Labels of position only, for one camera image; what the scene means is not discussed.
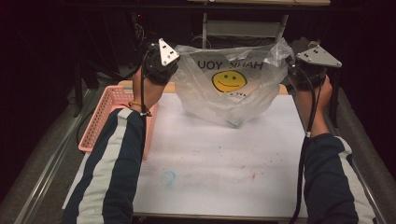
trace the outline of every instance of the smiley face logo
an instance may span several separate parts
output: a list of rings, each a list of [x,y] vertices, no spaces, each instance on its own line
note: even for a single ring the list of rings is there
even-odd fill
[[[212,77],[212,83],[218,91],[230,92],[241,89],[248,81],[241,73],[230,70],[216,73]]]

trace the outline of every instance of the blue stain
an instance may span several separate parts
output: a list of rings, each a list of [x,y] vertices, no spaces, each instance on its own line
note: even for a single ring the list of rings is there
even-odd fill
[[[175,179],[176,179],[176,174],[173,171],[166,171],[161,176],[161,182],[165,186],[171,186]]]

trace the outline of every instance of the striped sleeve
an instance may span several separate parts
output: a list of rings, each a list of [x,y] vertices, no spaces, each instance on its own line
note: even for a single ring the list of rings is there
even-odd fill
[[[63,223],[131,223],[142,125],[133,110],[110,113],[64,209]]]
[[[351,156],[340,137],[325,133],[310,141],[304,170],[308,223],[376,223]]]

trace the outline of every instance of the translucent plastic bag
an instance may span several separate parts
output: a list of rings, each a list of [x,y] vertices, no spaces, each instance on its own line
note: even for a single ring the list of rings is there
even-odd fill
[[[288,73],[284,59],[292,53],[284,39],[264,47],[175,50],[180,61],[171,81],[183,108],[235,128],[271,105]]]

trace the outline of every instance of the pink basket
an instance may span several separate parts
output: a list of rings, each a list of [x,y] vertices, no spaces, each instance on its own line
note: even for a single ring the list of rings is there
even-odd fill
[[[79,142],[78,148],[81,151],[91,152],[93,146],[96,143],[96,139],[99,133],[102,131],[105,123],[107,121],[108,115],[116,108],[125,108],[129,102],[134,99],[132,92],[125,92],[122,86],[108,86],[102,94],[102,97],[93,112],[90,123]],[[151,133],[154,126],[154,121],[156,118],[158,104],[150,109],[152,117],[147,119],[147,134],[146,134],[146,144],[145,151],[143,154],[143,160],[146,160],[149,155],[149,143],[151,140]]]

